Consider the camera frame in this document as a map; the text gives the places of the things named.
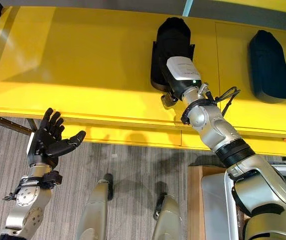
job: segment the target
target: silver robotic arm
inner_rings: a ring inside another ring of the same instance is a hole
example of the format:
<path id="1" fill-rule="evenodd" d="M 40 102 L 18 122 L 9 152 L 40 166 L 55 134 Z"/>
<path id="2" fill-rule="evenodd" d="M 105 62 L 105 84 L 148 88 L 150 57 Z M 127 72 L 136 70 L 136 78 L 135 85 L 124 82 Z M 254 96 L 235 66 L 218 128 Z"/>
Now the silver robotic arm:
<path id="1" fill-rule="evenodd" d="M 153 45 L 151 84 L 163 91 L 165 107 L 183 101 L 182 122 L 190 124 L 226 166 L 234 180 L 232 194 L 236 204 L 251 219 L 245 240 L 286 239 L 286 178 L 264 158 L 255 154 L 223 115 L 239 93 L 232 87 L 213 98 L 207 83 L 193 65 L 190 30 L 182 19 L 168 18 L 158 29 Z M 223 112 L 217 103 L 230 98 Z"/>
<path id="2" fill-rule="evenodd" d="M 28 175 L 21 178 L 17 188 L 3 200 L 14 200 L 15 206 L 9 213 L 5 228 L 1 230 L 0 240 L 29 240 L 43 220 L 45 206 L 51 198 L 51 189 L 61 184 L 62 176 L 53 170 L 58 157 L 73 151 L 85 137 L 80 131 L 70 139 L 63 139 L 63 119 L 60 113 L 49 108 L 28 142 Z"/>

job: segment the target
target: black padded holder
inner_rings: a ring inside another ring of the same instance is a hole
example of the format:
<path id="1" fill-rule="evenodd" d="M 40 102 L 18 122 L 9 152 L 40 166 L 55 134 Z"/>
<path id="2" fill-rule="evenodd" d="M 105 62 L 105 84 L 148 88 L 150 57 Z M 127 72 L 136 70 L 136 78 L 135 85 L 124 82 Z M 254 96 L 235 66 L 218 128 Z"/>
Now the black padded holder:
<path id="1" fill-rule="evenodd" d="M 254 94 L 268 103 L 286 100 L 286 62 L 276 38 L 259 30 L 249 45 Z"/>
<path id="2" fill-rule="evenodd" d="M 16 237 L 16 236 L 10 236 L 10 235 L 6 235 L 6 234 L 1 234 L 0 240 L 26 240 L 26 239 L 18 237 L 18 236 Z"/>
<path id="3" fill-rule="evenodd" d="M 170 17 L 158 28 L 157 41 L 153 43 L 151 84 L 162 92 L 173 92 L 182 99 L 189 87 L 200 87 L 200 80 L 176 80 L 166 66 L 170 57 L 181 56 L 193 60 L 195 45 L 190 44 L 191 31 L 183 19 Z"/>

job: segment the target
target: gray carpet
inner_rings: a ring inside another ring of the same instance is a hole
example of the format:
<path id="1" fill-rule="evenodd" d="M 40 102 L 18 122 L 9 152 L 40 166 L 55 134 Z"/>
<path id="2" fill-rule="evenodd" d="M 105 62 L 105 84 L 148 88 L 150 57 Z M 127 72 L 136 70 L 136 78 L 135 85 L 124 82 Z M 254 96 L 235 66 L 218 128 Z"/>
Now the gray carpet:
<path id="1" fill-rule="evenodd" d="M 27 126 L 24 119 L 14 122 Z M 0 229 L 14 201 L 2 201 L 27 173 L 28 136 L 0 127 Z M 279 157 L 269 157 L 278 161 Z M 96 182 L 106 172 L 114 175 L 114 199 L 108 205 L 108 240 L 151 239 L 157 193 L 176 197 L 186 239 L 187 166 L 219 164 L 209 151 L 175 150 L 114 144 L 82 143 L 60 158 L 56 168 L 62 185 L 53 190 L 44 220 L 33 240 L 73 240 L 83 207 Z"/>

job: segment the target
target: black cushion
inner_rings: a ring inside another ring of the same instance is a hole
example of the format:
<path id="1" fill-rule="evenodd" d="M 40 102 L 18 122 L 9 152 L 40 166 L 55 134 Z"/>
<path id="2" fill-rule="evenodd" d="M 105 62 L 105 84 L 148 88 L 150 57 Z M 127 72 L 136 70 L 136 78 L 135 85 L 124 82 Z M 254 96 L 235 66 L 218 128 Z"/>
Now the black cushion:
<path id="1" fill-rule="evenodd" d="M 268 103 L 286 100 L 286 61 L 280 43 L 270 32 L 259 30 L 249 47 L 255 96 Z"/>

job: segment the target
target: white label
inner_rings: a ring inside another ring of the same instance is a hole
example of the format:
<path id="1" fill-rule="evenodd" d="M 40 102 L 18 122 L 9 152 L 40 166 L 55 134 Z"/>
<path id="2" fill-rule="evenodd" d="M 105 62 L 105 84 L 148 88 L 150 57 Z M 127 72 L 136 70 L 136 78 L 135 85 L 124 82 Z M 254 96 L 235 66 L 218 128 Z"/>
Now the white label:
<path id="1" fill-rule="evenodd" d="M 188 57 L 170 57 L 166 66 L 176 80 L 201 80 L 201 75 Z"/>

